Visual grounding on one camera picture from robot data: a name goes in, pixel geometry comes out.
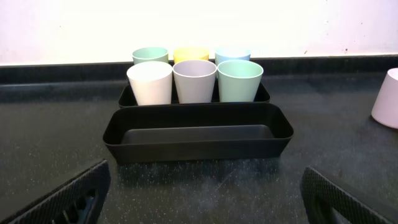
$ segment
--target speckled countertop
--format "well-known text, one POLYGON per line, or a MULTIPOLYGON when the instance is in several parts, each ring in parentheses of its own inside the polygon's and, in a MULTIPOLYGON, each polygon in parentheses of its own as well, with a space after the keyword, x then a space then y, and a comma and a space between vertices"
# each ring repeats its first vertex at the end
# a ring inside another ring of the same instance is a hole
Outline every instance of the speckled countertop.
POLYGON ((99 223, 307 223, 299 183, 310 165, 398 207, 398 132, 369 116, 383 78, 264 79, 295 129, 280 158, 129 166, 102 142, 125 82, 0 86, 0 197, 103 157, 112 183, 99 223))

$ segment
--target plastic cup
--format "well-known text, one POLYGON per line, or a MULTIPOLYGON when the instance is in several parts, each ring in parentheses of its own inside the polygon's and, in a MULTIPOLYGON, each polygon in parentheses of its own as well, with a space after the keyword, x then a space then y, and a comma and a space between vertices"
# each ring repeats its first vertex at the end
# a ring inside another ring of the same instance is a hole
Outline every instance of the plastic cup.
POLYGON ((210 103, 217 66, 206 60, 185 60, 173 66, 180 103, 210 103))
POLYGON ((221 102, 254 101, 264 69, 247 60, 227 60, 217 66, 221 102))
POLYGON ((372 117, 385 126, 398 129, 398 68, 388 70, 374 103, 372 117))
POLYGON ((129 68, 127 77, 137 104, 171 104, 172 72, 172 66, 165 62, 143 62, 129 68))
POLYGON ((181 47, 173 52, 174 63, 185 60, 209 60, 209 50, 203 47, 181 47))
POLYGON ((226 60, 250 60, 250 50, 234 47, 216 49, 216 65, 226 60))
POLYGON ((169 51, 163 47, 145 47, 132 53, 134 64, 142 62, 169 62, 169 51))

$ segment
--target blue cup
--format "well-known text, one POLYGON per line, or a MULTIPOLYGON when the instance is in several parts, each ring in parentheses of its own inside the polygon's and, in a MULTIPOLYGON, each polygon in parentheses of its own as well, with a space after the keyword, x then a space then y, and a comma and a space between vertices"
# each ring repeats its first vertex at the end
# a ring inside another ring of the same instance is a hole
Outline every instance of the blue cup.
POLYGON ((237 47, 216 49, 216 65, 227 60, 250 60, 250 50, 237 47))

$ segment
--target empty black tray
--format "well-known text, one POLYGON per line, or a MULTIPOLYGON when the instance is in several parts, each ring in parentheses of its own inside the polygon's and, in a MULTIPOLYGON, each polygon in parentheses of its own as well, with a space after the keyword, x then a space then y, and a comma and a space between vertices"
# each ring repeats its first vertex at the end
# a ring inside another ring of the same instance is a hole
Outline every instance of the empty black tray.
POLYGON ((277 157, 293 135, 269 103, 134 106, 113 114, 103 141, 118 164, 277 157))
MULTIPOLYGON (((254 103, 262 102, 268 103, 269 102, 269 94, 262 83, 260 83, 259 88, 257 90, 256 96, 254 97, 254 103)), ((220 95, 218 93, 218 81, 216 80, 214 83, 214 90, 213 96, 211 97, 212 103, 219 103, 220 102, 220 95)), ((172 83, 172 104, 179 104, 178 95, 177 95, 177 88, 175 87, 174 79, 172 83)), ((132 92, 131 86, 128 85, 124 88, 122 95, 119 98, 119 107, 125 108, 128 106, 138 106, 136 97, 132 92)))

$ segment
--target white wall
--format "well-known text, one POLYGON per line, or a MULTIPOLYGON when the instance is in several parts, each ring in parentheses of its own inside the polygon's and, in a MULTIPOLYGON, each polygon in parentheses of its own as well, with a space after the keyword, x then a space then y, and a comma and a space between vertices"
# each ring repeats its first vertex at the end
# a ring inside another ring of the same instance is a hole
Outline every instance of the white wall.
POLYGON ((397 9, 398 0, 0 0, 0 65, 124 62, 151 45, 398 54, 397 9))

